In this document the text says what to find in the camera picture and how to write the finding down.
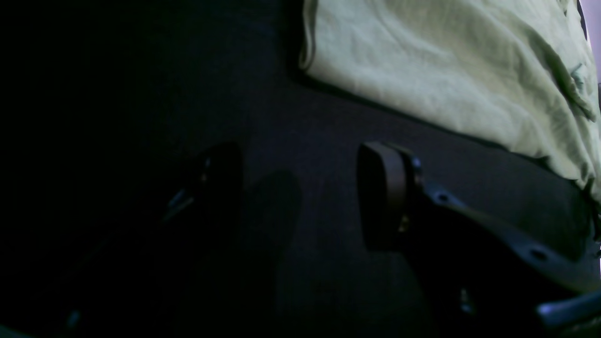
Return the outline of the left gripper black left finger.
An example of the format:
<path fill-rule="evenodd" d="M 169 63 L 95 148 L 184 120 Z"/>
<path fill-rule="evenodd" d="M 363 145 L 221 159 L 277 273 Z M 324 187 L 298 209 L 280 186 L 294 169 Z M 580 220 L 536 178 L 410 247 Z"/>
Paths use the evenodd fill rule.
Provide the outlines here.
<path fill-rule="evenodd" d="M 162 338 L 193 263 L 239 221 L 243 152 L 220 143 L 43 261 L 28 295 L 37 338 Z"/>

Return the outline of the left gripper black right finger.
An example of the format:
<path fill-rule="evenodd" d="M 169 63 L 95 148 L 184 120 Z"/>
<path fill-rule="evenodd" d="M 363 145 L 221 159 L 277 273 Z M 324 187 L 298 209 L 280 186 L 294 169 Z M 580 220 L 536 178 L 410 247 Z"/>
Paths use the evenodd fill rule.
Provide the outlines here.
<path fill-rule="evenodd" d="M 372 141 L 356 162 L 363 241 L 399 252 L 445 338 L 598 338 L 600 280 L 436 182 L 407 149 Z"/>

